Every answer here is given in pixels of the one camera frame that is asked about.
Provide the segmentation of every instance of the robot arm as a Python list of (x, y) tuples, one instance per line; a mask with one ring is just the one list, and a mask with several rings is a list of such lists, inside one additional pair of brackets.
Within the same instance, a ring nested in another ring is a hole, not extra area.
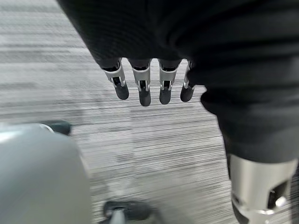
[[(268, 222), (298, 164), (298, 2), (59, 0), (99, 65), (109, 57), (194, 62), (181, 98), (197, 84), (207, 89), (201, 102), (223, 134), (241, 224)], [(146, 69), (134, 73), (142, 96), (150, 93)]]

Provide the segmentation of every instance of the robotic finger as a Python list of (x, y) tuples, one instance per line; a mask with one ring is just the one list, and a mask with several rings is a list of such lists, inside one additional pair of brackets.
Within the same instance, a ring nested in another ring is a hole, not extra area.
[(130, 62), (135, 83), (139, 91), (139, 101), (142, 106), (149, 106), (150, 99), (150, 62), (151, 59), (134, 60), (128, 59)]
[(194, 93), (195, 85), (191, 84), (187, 77), (187, 73), (188, 73), (188, 71), (190, 71), (190, 69), (192, 67), (193, 67), (193, 63), (188, 61), (188, 66), (186, 68), (185, 77), (184, 77), (184, 84), (183, 84), (181, 95), (180, 95), (181, 100), (183, 102), (190, 101), (193, 96), (193, 93)]
[(160, 102), (165, 105), (170, 102), (171, 89), (181, 60), (159, 60), (160, 64)]
[(119, 99), (125, 100), (129, 97), (125, 73), (120, 58), (101, 60), (100, 67), (104, 70), (108, 80), (113, 84), (116, 95)]

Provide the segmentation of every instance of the black wheel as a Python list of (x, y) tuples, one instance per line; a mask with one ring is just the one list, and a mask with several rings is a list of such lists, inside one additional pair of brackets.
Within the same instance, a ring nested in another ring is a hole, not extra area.
[(194, 90), (192, 89), (191, 86), (188, 86), (187, 89), (183, 86), (181, 91), (181, 100), (183, 102), (188, 102), (192, 98), (193, 93)]
[(142, 106), (150, 105), (150, 90), (146, 91), (145, 88), (142, 88), (139, 92), (139, 101)]
[(151, 213), (152, 208), (145, 202), (139, 201), (127, 201), (116, 202), (109, 201), (104, 204), (103, 213), (104, 216), (110, 218), (113, 210), (122, 209), (128, 220), (145, 220)]
[(49, 126), (54, 132), (69, 135), (71, 133), (71, 124), (63, 120), (45, 120), (38, 123)]
[(127, 84), (125, 84), (124, 86), (118, 85), (117, 87), (115, 87), (115, 92), (119, 99), (125, 100), (129, 97), (129, 89)]
[(171, 99), (171, 90), (168, 90), (168, 88), (164, 87), (164, 90), (160, 89), (160, 102), (163, 105), (166, 105), (170, 102)]

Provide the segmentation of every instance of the gray carpet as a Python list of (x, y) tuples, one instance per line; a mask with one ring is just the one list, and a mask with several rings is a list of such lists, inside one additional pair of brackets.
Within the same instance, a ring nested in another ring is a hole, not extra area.
[[(158, 63), (151, 64), (152, 103), (139, 104), (131, 67), (123, 60), (130, 97), (121, 101), (103, 71), (53, 0), (0, 2), (0, 122), (64, 119), (89, 164), (93, 221), (107, 199), (157, 204), (167, 223), (235, 224), (230, 182), (215, 117), (199, 103), (179, 99), (186, 61), (172, 99), (160, 105)], [(293, 204), (274, 224), (298, 218)]]

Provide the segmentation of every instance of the black rubber pad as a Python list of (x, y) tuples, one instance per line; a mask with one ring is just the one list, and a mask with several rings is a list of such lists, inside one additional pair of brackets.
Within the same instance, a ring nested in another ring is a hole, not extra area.
[(170, 102), (171, 99), (171, 90), (168, 90), (168, 88), (164, 87), (164, 90), (160, 89), (160, 102), (163, 105), (166, 105)]
[(146, 91), (145, 88), (139, 92), (139, 101), (142, 106), (149, 106), (150, 105), (150, 91)]
[(117, 86), (115, 88), (115, 92), (119, 99), (125, 100), (129, 97), (129, 90), (127, 84), (125, 84), (124, 86)]
[(187, 89), (185, 89), (185, 87), (182, 87), (182, 91), (181, 91), (181, 100), (183, 102), (188, 102), (192, 96), (193, 96), (194, 90), (188, 86)]

